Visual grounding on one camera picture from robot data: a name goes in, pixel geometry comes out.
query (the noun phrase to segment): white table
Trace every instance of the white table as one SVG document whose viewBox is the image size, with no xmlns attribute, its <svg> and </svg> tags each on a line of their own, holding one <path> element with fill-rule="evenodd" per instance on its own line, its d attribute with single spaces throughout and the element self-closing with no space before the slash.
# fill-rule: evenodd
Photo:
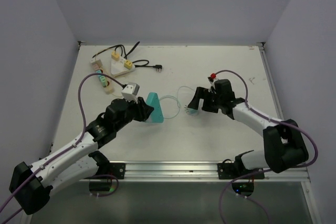
<svg viewBox="0 0 336 224">
<path fill-rule="evenodd" d="M 83 77 L 92 73 L 89 63 L 91 57 L 107 47 L 80 48 L 53 151 L 71 141 L 81 131 L 78 85 Z M 104 66 L 110 69 L 111 50 L 100 56 Z M 207 77 L 211 73 L 230 69 L 237 71 L 246 80 L 249 102 L 263 112 L 277 116 L 258 47 L 139 46 L 129 59 L 148 59 L 151 64 L 163 65 L 162 72 L 151 68 L 137 68 L 134 72 L 118 78 L 123 83 L 138 83 L 139 96 L 145 99 L 149 92 L 157 92 L 160 97 L 176 96 L 178 88 L 184 85 L 191 88 L 208 87 Z M 219 77 L 232 82 L 236 97 L 245 96 L 244 86 L 236 76 L 222 73 Z M 115 94 L 120 95 L 121 88 L 118 85 L 114 87 Z M 181 89 L 179 100 L 182 105 L 188 104 L 193 95 L 193 91 Z M 114 96 L 104 93 L 98 78 L 88 79 L 82 90 L 87 122 L 105 111 L 113 99 Z M 172 116 L 177 112 L 176 102 L 173 100 L 163 100 L 161 106 L 165 116 Z M 197 116 L 190 116 L 181 110 L 177 117 L 165 120 L 163 124 L 130 123 L 101 151 L 112 160 L 222 161 L 226 158 L 233 159 L 245 151 L 261 149 L 262 145 L 262 138 L 258 134 L 221 113 L 200 111 Z"/>
</svg>

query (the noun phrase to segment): gray floor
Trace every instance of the gray floor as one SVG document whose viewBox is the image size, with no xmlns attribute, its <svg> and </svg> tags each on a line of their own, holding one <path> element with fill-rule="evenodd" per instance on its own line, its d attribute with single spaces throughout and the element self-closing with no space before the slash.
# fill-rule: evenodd
<svg viewBox="0 0 336 224">
<path fill-rule="evenodd" d="M 32 223 L 221 223 L 218 197 L 224 183 L 121 183 L 110 197 L 88 196 L 77 183 L 56 195 Z M 267 223 L 260 207 L 236 197 L 223 200 L 228 223 Z M 259 183 L 252 195 L 269 211 L 271 223 L 312 223 L 300 183 Z"/>
</svg>

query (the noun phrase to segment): gray wall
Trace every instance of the gray wall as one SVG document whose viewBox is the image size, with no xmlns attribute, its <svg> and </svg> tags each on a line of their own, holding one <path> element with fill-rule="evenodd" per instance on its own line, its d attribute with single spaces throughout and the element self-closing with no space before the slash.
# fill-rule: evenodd
<svg viewBox="0 0 336 224">
<path fill-rule="evenodd" d="M 0 6 L 2 204 L 15 165 L 31 163 L 50 148 L 77 43 L 56 0 L 0 0 Z M 12 200 L 0 222 L 18 208 Z"/>
<path fill-rule="evenodd" d="M 289 0 L 57 0 L 77 39 L 90 44 L 255 44 Z"/>
<path fill-rule="evenodd" d="M 335 223 L 335 13 L 336 0 L 291 0 L 266 43 L 284 115 L 319 147 L 309 174 L 324 223 Z"/>
</svg>

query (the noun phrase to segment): teal plastic holder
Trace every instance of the teal plastic holder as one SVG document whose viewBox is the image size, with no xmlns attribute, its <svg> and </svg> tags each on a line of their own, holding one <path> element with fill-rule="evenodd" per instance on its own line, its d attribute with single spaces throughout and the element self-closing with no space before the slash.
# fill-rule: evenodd
<svg viewBox="0 0 336 224">
<path fill-rule="evenodd" d="M 154 108 L 154 111 L 151 113 L 146 123 L 163 123 L 164 118 L 160 106 L 159 96 L 157 95 L 157 93 L 154 92 L 149 93 L 146 100 L 146 104 Z"/>
</svg>

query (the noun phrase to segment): robotic arm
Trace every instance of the robotic arm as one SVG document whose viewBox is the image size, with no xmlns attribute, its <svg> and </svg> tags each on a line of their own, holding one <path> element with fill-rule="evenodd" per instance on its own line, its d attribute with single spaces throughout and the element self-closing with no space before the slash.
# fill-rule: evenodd
<svg viewBox="0 0 336 224">
<path fill-rule="evenodd" d="M 194 98 L 187 107 L 198 110 L 200 99 L 203 99 L 203 111 L 218 113 L 220 109 L 223 114 L 244 123 L 264 139 L 264 150 L 239 154 L 233 163 L 223 162 L 221 167 L 227 174 L 235 178 L 266 167 L 275 173 L 281 173 L 308 160 L 300 132 L 274 122 L 281 122 L 281 119 L 266 116 L 269 118 L 266 120 L 258 116 L 256 112 L 262 114 L 260 111 L 249 106 L 245 99 L 235 97 L 229 80 L 218 80 L 215 74 L 208 79 L 211 87 L 197 87 Z M 284 122 L 297 126 L 292 119 Z"/>
<path fill-rule="evenodd" d="M 144 122 L 154 110 L 142 97 L 137 97 L 138 90 L 136 83 L 126 85 L 122 90 L 124 98 L 113 100 L 105 113 L 86 127 L 79 143 L 81 134 L 53 154 L 31 165 L 22 162 L 14 168 L 9 187 L 11 193 L 40 170 L 15 195 L 28 215 L 40 210 L 51 195 L 64 187 L 83 178 L 108 173 L 110 162 L 97 150 L 113 140 L 117 132 L 132 120 Z"/>
</svg>

